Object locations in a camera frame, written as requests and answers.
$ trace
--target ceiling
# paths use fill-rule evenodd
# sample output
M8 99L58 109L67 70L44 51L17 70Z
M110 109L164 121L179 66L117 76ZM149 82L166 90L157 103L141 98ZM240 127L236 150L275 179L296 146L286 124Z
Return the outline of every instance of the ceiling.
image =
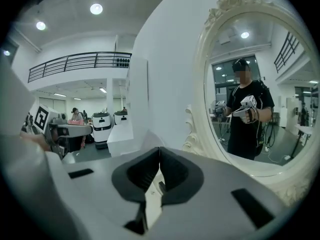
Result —
M110 34L137 35L141 27L162 0L43 0L26 10L14 26L32 43L42 45L76 33L104 31ZM90 12L99 3L99 15ZM47 29L40 31L42 21Z
M273 21L260 17L251 16L237 19L219 35L214 43L211 57L254 46L270 45L273 29ZM248 32L249 37L242 38L241 34L244 32Z
M295 85L297 87L313 87L314 83L309 83L309 81L318 81L314 68L311 64L311 61L302 66L297 72L293 73L282 84Z
M113 80L113 97L120 98L121 95L125 97L126 81L123 79ZM78 99L97 99L106 98L107 94L103 93L99 88L107 90L107 79L91 79L91 80L79 80L73 82L65 82L56 85L47 86L34 91L36 96L52 96L62 94L66 95L66 98L78 98Z

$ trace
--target cap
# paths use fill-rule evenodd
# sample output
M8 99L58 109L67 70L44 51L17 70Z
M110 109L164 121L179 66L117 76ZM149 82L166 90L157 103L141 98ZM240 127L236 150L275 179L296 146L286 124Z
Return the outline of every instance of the cap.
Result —
M239 58L232 64L233 72L236 71L245 71L246 66L249 66L248 62L244 58Z

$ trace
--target black pad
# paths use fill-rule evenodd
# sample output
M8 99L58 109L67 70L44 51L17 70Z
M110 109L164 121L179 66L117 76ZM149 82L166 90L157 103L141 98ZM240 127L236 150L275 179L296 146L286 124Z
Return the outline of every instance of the black pad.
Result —
M160 147L160 169L166 190L163 206L187 202L204 183L204 174L197 165L165 147Z
M274 216L262 206L246 189L241 188L231 192L244 212L251 219L257 229L274 219Z
M73 172L69 172L69 176L71 179L75 179L75 178L79 178L88 174L92 174L94 171L87 168L87 169L83 169L83 170L77 170L77 171L73 171Z
M127 201L145 203L145 193L159 170L159 148L116 168L111 176L112 184Z

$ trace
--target mirror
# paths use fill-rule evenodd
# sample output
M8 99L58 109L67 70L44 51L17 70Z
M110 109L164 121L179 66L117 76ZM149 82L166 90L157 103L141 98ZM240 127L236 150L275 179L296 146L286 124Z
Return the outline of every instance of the mirror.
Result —
M308 143L318 114L320 79L304 47L258 13L224 24L212 46L205 106L220 150L235 161L255 161L257 170L290 163Z

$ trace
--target balcony railing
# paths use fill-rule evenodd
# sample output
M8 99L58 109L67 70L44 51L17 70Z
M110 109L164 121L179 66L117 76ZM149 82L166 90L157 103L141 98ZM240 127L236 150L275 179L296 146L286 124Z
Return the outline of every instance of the balcony railing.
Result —
M90 68L128 68L131 53L113 51L94 51L72 54L49 60L29 69L28 83L72 70Z
M285 41L283 43L283 46L274 61L274 65L277 73L279 73L279 70L286 65L291 55L296 53L296 48L298 44L299 44L298 39L293 34L288 32L288 34L286 35Z

